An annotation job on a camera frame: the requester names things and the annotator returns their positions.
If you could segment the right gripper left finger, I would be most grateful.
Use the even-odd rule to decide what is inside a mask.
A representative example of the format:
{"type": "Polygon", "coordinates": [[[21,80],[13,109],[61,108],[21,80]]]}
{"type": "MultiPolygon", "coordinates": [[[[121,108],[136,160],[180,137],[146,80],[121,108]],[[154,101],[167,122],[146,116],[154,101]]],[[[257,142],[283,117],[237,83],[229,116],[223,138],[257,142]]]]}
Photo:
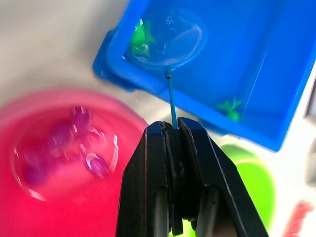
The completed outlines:
{"type": "Polygon", "coordinates": [[[123,173],[116,236],[167,237],[183,233],[180,132],[149,125],[123,173]]]}

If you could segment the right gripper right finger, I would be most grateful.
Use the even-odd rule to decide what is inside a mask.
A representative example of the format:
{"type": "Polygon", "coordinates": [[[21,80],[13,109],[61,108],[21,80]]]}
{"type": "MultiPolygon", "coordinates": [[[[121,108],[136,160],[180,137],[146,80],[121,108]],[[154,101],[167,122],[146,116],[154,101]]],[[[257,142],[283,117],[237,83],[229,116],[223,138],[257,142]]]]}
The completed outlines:
{"type": "Polygon", "coordinates": [[[198,237],[266,237],[268,232],[242,178],[228,156],[198,122],[179,118],[178,127],[188,149],[190,179],[196,200],[191,226],[198,237]]]}

